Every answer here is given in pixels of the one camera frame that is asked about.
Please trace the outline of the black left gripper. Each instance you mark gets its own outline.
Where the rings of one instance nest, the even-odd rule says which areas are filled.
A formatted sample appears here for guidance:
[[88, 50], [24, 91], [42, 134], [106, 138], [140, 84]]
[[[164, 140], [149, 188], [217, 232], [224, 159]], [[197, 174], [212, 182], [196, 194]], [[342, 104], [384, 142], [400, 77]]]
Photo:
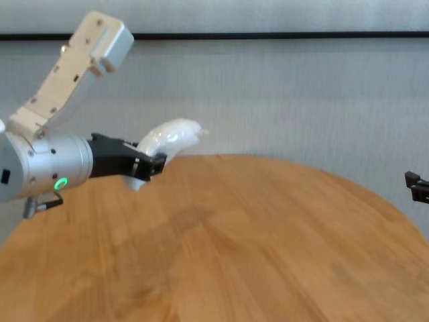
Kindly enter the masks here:
[[92, 133], [91, 136], [88, 141], [93, 155], [91, 178], [123, 175], [150, 181], [153, 176], [163, 172], [166, 154], [147, 156], [136, 150], [136, 142], [110, 138], [99, 133]]

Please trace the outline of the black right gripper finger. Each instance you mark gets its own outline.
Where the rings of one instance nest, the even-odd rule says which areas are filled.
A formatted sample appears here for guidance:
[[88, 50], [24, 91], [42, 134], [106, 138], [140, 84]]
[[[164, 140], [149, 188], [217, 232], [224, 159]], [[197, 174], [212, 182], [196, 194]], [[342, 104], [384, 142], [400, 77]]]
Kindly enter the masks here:
[[429, 197], [429, 182], [421, 179], [421, 177], [411, 171], [405, 174], [406, 186], [410, 189], [412, 200], [421, 203], [428, 203]]

